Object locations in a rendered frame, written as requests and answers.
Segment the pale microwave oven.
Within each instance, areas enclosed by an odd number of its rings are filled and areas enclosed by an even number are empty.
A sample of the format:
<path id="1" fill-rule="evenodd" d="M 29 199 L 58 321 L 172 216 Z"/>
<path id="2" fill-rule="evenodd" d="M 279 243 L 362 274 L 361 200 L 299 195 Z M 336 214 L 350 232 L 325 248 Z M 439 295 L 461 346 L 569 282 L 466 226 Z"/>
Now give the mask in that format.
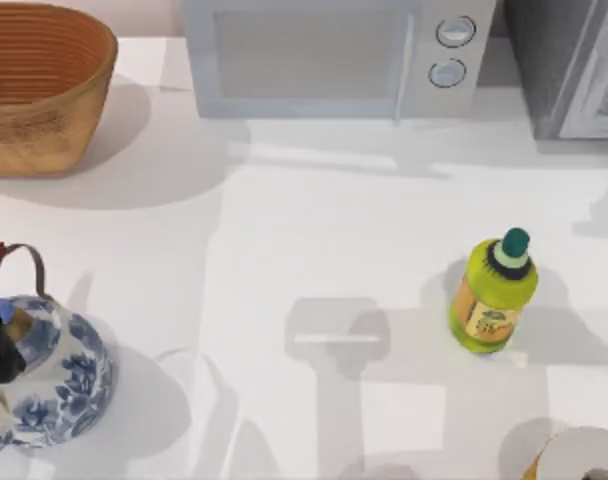
<path id="1" fill-rule="evenodd" d="M 401 120 L 468 113 L 496 0 L 182 0 L 199 113 L 211 118 L 388 118 L 407 16 L 413 49 Z M 468 16 L 460 48 L 436 38 L 441 21 Z M 455 58 L 462 83 L 440 89 L 428 72 Z"/>

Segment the green bottle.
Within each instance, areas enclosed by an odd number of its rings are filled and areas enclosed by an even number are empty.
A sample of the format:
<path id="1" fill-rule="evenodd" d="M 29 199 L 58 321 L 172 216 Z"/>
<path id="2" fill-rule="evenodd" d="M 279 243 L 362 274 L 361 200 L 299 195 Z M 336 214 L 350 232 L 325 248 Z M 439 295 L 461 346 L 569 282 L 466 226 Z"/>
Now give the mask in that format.
<path id="1" fill-rule="evenodd" d="M 529 244 L 527 231 L 513 227 L 471 251 L 448 311 L 450 329 L 467 350 L 494 353 L 512 337 L 539 280 Z"/>

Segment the microwave knob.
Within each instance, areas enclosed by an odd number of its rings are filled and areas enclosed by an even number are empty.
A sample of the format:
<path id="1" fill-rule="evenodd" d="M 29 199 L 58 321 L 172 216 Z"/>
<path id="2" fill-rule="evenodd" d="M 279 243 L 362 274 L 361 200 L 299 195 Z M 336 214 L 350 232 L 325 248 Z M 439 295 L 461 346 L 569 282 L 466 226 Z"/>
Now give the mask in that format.
<path id="1" fill-rule="evenodd" d="M 462 83 L 466 75 L 466 65 L 461 60 L 449 58 L 434 63 L 428 72 L 428 79 L 436 88 L 449 89 Z"/>
<path id="2" fill-rule="evenodd" d="M 460 48 L 468 44 L 476 34 L 476 24 L 468 16 L 445 19 L 436 29 L 438 42 L 446 48 Z"/>

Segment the blue and white teapot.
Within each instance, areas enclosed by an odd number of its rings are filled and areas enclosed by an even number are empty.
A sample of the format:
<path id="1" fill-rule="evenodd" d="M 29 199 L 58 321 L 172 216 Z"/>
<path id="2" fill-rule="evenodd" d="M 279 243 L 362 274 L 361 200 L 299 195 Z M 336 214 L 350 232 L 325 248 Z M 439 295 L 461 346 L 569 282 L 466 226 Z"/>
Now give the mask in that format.
<path id="1" fill-rule="evenodd" d="M 38 449 L 88 431 L 113 392 L 114 362 L 98 331 L 46 291 L 40 253 L 31 295 L 0 297 L 6 333 L 26 362 L 12 382 L 0 384 L 0 451 Z"/>

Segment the brown woven basket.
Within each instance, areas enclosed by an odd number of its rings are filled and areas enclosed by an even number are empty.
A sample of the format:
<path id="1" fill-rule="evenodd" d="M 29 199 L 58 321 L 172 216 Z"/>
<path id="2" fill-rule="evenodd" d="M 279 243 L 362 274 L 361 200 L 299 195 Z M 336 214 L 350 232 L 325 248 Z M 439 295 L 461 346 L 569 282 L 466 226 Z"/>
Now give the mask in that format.
<path id="1" fill-rule="evenodd" d="M 0 177 L 65 174 L 82 160 L 117 55 L 113 31 L 88 13 L 0 2 Z"/>

